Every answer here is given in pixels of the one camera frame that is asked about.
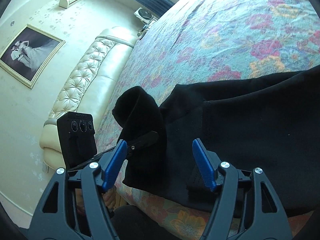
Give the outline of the left hand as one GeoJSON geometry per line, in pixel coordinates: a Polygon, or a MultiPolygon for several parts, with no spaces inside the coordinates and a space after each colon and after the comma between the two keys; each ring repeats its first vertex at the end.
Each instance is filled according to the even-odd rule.
{"type": "MultiPolygon", "coordinates": [[[[117,193],[117,188],[113,186],[111,189],[109,189],[106,193],[103,193],[103,201],[105,206],[108,209],[113,209],[116,204],[116,193],[117,193]]],[[[76,189],[75,190],[75,196],[76,196],[76,206],[77,210],[81,213],[85,213],[85,206],[84,206],[84,199],[82,195],[82,190],[81,189],[76,189]]]]}

